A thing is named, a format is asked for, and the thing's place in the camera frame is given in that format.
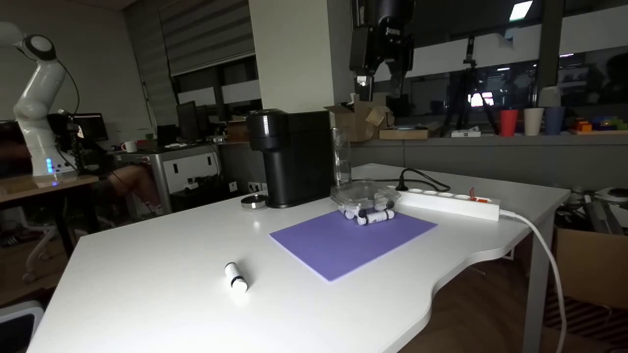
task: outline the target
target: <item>ceiling light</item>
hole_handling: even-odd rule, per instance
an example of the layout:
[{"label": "ceiling light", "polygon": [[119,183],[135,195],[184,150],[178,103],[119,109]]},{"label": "ceiling light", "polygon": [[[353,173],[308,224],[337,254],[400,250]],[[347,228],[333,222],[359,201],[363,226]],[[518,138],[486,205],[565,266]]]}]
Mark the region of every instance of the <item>ceiling light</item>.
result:
[{"label": "ceiling light", "polygon": [[531,9],[531,0],[529,3],[516,3],[512,7],[508,22],[524,20],[527,17],[529,9]]}]

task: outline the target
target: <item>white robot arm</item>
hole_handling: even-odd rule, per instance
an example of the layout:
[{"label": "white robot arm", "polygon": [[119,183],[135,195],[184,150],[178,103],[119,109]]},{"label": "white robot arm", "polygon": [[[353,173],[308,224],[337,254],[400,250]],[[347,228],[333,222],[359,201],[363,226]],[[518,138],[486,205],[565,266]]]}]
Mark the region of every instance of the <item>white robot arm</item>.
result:
[{"label": "white robot arm", "polygon": [[9,22],[0,22],[0,48],[15,48],[37,62],[37,69],[13,107],[15,122],[23,134],[33,166],[33,181],[39,187],[74,177],[72,158],[56,150],[47,124],[49,109],[62,85],[64,69],[56,62],[55,46],[43,36],[23,36]]}]

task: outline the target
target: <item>purple mat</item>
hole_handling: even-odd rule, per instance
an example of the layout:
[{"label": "purple mat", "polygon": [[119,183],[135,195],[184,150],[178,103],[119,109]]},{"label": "purple mat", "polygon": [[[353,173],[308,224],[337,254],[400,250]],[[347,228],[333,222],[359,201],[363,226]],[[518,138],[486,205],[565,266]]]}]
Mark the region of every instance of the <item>purple mat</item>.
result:
[{"label": "purple mat", "polygon": [[404,215],[390,222],[357,226],[331,213],[270,236],[317,275],[335,281],[431,228],[433,224]]}]

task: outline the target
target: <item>ceiling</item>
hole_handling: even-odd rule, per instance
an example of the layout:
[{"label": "ceiling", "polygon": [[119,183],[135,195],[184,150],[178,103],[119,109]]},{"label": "ceiling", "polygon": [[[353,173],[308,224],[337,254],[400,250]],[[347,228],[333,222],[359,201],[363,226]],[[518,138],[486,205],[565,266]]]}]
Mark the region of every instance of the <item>ceiling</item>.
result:
[{"label": "ceiling", "polygon": [[66,0],[66,3],[121,13],[125,7],[133,5],[135,0]]}]

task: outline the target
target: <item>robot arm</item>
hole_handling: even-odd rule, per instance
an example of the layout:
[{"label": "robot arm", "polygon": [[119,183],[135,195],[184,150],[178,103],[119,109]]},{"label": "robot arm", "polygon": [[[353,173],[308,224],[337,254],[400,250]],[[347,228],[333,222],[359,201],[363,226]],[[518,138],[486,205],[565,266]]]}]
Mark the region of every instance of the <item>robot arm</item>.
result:
[{"label": "robot arm", "polygon": [[37,62],[33,77],[13,107],[15,122],[31,156],[33,179],[39,187],[58,183],[60,175],[74,175],[72,158],[56,152],[47,115],[62,85],[64,69],[47,38],[23,36],[13,24],[0,22],[0,48],[7,46]]},{"label": "robot arm", "polygon": [[353,0],[353,44],[349,69],[361,101],[372,99],[372,75],[380,64],[390,69],[392,99],[400,97],[402,79],[412,69],[414,0]]}]

